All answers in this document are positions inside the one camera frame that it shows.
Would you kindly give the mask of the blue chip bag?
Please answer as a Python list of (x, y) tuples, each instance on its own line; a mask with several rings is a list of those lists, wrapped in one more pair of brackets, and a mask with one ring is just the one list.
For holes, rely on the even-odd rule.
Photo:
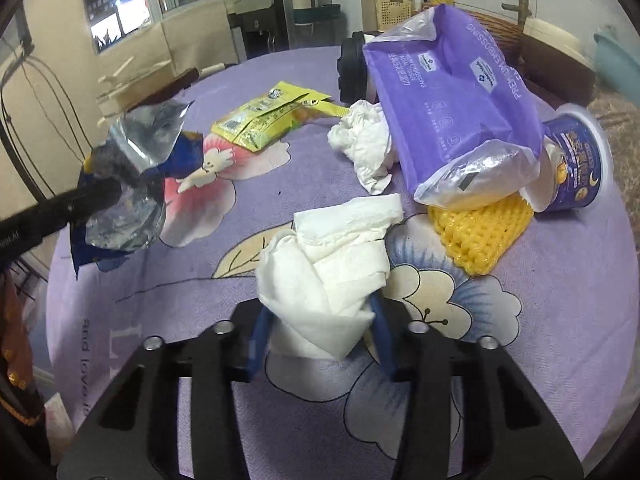
[(189, 102), (143, 105), (117, 116), (106, 140), (81, 170), (78, 188), (101, 197), (108, 182), (119, 196), (70, 227), (73, 267), (112, 270), (153, 245), (167, 218), (165, 180), (183, 178), (204, 162), (204, 140), (184, 128)]

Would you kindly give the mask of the yellow foam fruit net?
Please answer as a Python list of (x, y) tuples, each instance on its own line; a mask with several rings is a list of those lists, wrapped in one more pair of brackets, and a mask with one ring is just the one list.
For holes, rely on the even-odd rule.
[(427, 214), (452, 262), (479, 276), (489, 274), (526, 231), (534, 211), (520, 194), (512, 194), (473, 210), (428, 206)]

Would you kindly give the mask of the purple floral tablecloth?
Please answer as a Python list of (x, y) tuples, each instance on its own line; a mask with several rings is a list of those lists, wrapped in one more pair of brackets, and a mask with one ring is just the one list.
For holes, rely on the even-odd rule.
[[(212, 136), (214, 173), (167, 185), (165, 238), (124, 261), (75, 268), (58, 238), (47, 298), (47, 340), (58, 391), (80, 426), (147, 336), (201, 333), (256, 294), (264, 248), (298, 252), (296, 212), (362, 194), (352, 164), (330, 148), (330, 125), (303, 126), (264, 154)], [(634, 236), (618, 188), (572, 214), (543, 214), (473, 278), (440, 247), (410, 198), (387, 231), (390, 296), (444, 334), (490, 335), (508, 348), (576, 454), (600, 448), (623, 390), (638, 321)], [(399, 444), (407, 388), (383, 374), (364, 344), (341, 361), (277, 349), (235, 387), (255, 479), (386, 479)]]

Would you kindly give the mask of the small white crumpled tissue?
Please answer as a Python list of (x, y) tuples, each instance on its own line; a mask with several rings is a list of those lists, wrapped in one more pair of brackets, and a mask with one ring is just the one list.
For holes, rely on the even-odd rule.
[(359, 100), (328, 133), (334, 151), (354, 166), (360, 185), (370, 195), (381, 195), (390, 185), (390, 172), (398, 163), (382, 105)]

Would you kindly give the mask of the purple tissue pack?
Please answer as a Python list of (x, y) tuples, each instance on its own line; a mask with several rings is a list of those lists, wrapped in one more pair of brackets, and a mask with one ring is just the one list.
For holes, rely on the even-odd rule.
[(535, 99), (470, 14), (433, 6), (367, 42), (363, 56), (417, 203), (480, 208), (538, 178)]

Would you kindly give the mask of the yellow snack packet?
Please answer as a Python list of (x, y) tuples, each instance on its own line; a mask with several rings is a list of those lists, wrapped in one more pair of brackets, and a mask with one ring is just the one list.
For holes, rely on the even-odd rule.
[(316, 90), (280, 81), (267, 93), (232, 110), (213, 123), (210, 132), (258, 153), (282, 136), (321, 117), (342, 118), (348, 108)]

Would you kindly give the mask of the blue noodle cup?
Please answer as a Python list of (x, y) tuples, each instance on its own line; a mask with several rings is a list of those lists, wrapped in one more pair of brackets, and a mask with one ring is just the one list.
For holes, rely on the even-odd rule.
[(594, 208), (613, 180), (613, 157), (600, 122), (576, 104), (544, 123), (537, 180), (521, 189), (536, 214)]

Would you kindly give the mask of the red coffee cup black lid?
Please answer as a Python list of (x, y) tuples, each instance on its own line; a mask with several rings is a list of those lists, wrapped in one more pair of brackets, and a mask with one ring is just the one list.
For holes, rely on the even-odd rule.
[(365, 100), (372, 104), (378, 102), (378, 92), (369, 75), (363, 47), (378, 36), (378, 33), (353, 32), (343, 40), (341, 53), (337, 59), (338, 88), (340, 100), (348, 106)]

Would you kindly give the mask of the water dispenser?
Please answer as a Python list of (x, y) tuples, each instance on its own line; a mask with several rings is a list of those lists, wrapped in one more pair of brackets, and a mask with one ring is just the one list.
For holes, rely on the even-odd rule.
[(240, 62), (268, 53), (334, 46), (344, 29), (338, 3), (321, 0), (295, 9), (294, 0), (227, 0), (228, 21)]

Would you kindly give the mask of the brown white sink basin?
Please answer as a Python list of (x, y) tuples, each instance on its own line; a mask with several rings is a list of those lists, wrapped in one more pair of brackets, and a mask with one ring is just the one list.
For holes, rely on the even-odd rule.
[(526, 79), (554, 106), (592, 100), (596, 72), (579, 39), (539, 18), (526, 18), (521, 40)]

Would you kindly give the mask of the floral patterned cloth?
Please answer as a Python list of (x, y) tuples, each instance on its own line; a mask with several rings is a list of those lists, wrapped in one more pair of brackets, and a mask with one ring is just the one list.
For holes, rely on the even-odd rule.
[(614, 180), (622, 192), (631, 226), (639, 227), (639, 107), (613, 90), (597, 86), (588, 110), (608, 136)]

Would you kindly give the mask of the woven brown basket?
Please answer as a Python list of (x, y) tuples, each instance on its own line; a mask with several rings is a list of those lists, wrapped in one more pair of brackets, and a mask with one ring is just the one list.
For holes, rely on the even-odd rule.
[(518, 26), (484, 12), (469, 9), (464, 9), (464, 12), (470, 14), (491, 33), (497, 46), (509, 62), (518, 62), (522, 40), (522, 31)]

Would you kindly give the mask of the beige utensil holder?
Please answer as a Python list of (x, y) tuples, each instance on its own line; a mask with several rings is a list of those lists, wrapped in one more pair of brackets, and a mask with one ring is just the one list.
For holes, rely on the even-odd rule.
[(374, 0), (376, 27), (386, 32), (412, 17), (412, 0)]

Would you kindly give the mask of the brass faucet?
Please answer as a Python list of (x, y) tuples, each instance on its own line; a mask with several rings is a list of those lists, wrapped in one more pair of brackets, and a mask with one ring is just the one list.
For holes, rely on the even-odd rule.
[(526, 20), (532, 16), (532, 11), (529, 9), (529, 0), (518, 0), (518, 3), (501, 3), (501, 7), (505, 11), (515, 12), (518, 14), (518, 29), (522, 32), (524, 30)]

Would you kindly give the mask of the light blue plastic basin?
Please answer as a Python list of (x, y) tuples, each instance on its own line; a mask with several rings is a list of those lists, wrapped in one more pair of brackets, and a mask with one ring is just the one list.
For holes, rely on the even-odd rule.
[(639, 60), (608, 32), (596, 32), (594, 66), (599, 77), (626, 99), (639, 104)]

